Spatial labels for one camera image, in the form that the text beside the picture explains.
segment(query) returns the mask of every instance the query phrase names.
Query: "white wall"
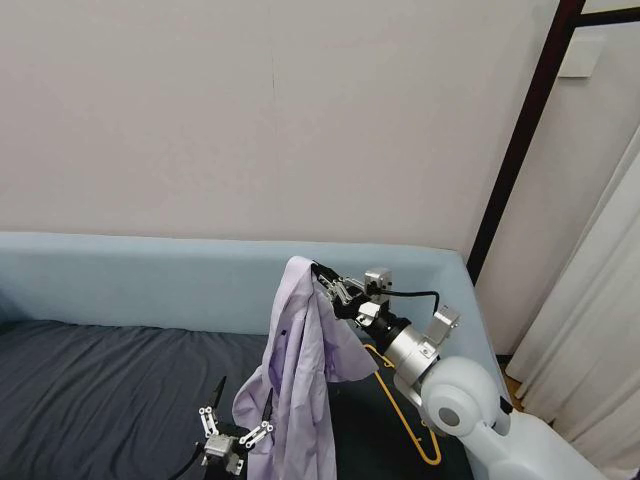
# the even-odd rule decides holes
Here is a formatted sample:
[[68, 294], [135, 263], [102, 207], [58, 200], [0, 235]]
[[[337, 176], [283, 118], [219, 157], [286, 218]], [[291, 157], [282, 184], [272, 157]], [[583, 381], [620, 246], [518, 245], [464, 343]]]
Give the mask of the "white wall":
[[469, 251], [551, 0], [5, 0], [0, 229]]
[[[585, 11], [632, 5], [592, 1]], [[556, 82], [477, 285], [501, 353], [535, 318], [640, 124], [640, 25], [578, 35], [605, 35], [602, 56], [590, 79]]]

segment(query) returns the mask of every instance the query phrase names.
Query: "cable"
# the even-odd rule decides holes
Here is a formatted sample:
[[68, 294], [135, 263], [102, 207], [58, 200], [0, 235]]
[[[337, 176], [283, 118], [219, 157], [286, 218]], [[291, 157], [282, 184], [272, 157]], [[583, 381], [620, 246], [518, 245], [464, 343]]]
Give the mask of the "cable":
[[204, 452], [204, 446], [201, 443], [196, 442], [196, 448], [193, 451], [193, 455], [191, 455], [191, 458], [189, 459], [189, 461], [187, 463], [185, 463], [184, 466], [180, 470], [178, 470], [176, 473], [171, 475], [169, 477], [169, 480], [176, 480], [177, 478], [180, 478], [182, 475], [184, 475], [184, 473], [187, 470], [189, 470], [191, 465], [194, 464], [194, 462], [198, 459], [198, 457], [200, 456], [200, 454], [202, 452]]
[[390, 297], [434, 297], [433, 313], [438, 311], [440, 306], [440, 294], [434, 290], [426, 290], [424, 292], [395, 292], [393, 290], [386, 290], [370, 285], [367, 289], [368, 294], [373, 295], [389, 295]]

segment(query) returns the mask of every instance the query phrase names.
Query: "lavender shirt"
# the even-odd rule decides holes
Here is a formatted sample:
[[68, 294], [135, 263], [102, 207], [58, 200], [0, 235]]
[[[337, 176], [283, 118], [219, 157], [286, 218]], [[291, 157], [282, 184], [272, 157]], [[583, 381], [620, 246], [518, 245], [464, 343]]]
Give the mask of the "lavender shirt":
[[311, 263], [287, 263], [262, 365], [233, 402], [236, 423], [252, 429], [273, 387], [275, 431], [249, 454], [249, 480], [335, 479], [327, 382], [360, 380], [377, 369], [347, 322], [336, 320]]

